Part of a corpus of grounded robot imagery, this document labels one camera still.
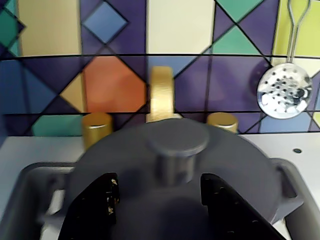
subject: geometric pattern wall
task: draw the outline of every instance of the geometric pattern wall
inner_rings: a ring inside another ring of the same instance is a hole
[[[115,130],[144,123],[150,69],[170,66],[175,111],[204,122],[229,112],[240,134],[320,132],[320,1],[303,21],[295,63],[311,104],[265,116],[261,76],[286,59],[288,0],[0,0],[0,110],[10,136],[79,136],[105,112]],[[306,0],[292,0],[295,15]]]

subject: wire handle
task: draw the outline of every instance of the wire handle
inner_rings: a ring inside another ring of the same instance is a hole
[[[301,22],[303,21],[303,19],[307,15],[307,12],[309,11],[310,6],[311,6],[311,0],[308,0],[308,5],[304,9],[304,12],[302,13],[301,17],[299,18],[299,20],[296,24],[294,13],[293,13],[292,7],[291,7],[291,1],[292,0],[288,0],[288,6],[287,6],[290,20],[291,20],[291,26],[292,26],[291,31],[290,31],[288,51],[287,51],[287,57],[286,57],[287,63],[292,63],[294,60],[295,53],[296,53],[296,47],[297,47],[297,38],[298,38],[299,27],[301,25]]]

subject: burner knob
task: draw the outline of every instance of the burner knob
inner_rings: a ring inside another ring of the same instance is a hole
[[[192,180],[197,154],[209,142],[203,123],[187,118],[149,123],[147,144],[157,154],[155,174],[166,186]]]

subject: yellow tile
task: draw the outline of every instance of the yellow tile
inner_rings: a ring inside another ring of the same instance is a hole
[[[199,54],[212,42],[213,0],[148,0],[147,52]]]
[[[287,10],[288,0],[280,0],[274,55],[286,55],[288,49],[291,22]],[[305,9],[307,0],[292,0],[292,9],[296,21]],[[296,56],[320,56],[320,1],[312,0],[311,8],[304,18],[296,47]]]
[[[81,53],[78,0],[18,0],[21,55],[71,55]]]
[[[68,103],[70,103],[79,112],[85,112],[85,98],[83,89],[83,73],[79,73],[72,82],[60,94]]]
[[[315,123],[320,127],[320,112],[315,112],[312,118],[315,121]]]
[[[285,61],[285,57],[273,57],[271,59],[271,64],[272,66],[276,66],[278,64],[283,64]],[[305,69],[310,77],[313,77],[320,71],[320,59],[296,57],[294,58],[293,63]]]

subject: metal ladle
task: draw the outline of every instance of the metal ladle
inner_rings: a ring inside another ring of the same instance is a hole
[[[257,101],[261,110],[275,119],[289,119],[299,115],[311,100],[312,79],[306,70],[293,63],[299,27],[310,6],[311,0],[308,0],[296,24],[291,0],[288,0],[287,8],[292,28],[286,62],[266,71],[257,87]]]

